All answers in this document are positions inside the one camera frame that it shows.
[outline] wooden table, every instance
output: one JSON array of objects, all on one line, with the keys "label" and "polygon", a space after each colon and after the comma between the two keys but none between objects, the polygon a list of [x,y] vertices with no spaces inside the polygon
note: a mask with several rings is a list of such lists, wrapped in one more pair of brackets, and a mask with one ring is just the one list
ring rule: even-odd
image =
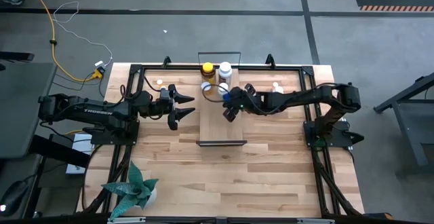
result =
[{"label": "wooden table", "polygon": [[[130,65],[113,64],[106,92],[108,101],[120,99],[119,86],[126,85]],[[317,84],[334,81],[331,66],[317,65],[314,71]],[[274,81],[281,81],[285,92],[300,90],[296,72],[239,74],[240,87],[251,83],[258,91],[269,91]],[[174,83],[181,94],[202,96],[198,88],[199,71],[147,71],[146,77],[152,84],[158,79],[165,84]],[[198,99],[183,105],[198,106]],[[321,109],[324,114],[328,106],[321,105]],[[166,116],[158,121],[140,118],[139,138],[131,160],[141,169],[144,179],[159,179],[157,200],[145,210],[132,208],[126,215],[320,217],[311,152],[302,131],[303,108],[292,107],[266,117],[243,113],[242,120],[246,145],[203,148],[196,145],[198,110],[182,119],[177,131],[168,128]],[[112,154],[113,146],[102,146],[92,159],[85,182],[86,204],[106,183]],[[331,148],[330,157],[336,184],[352,205],[363,212],[351,156],[343,149]],[[332,211],[327,187],[325,192]]]}]

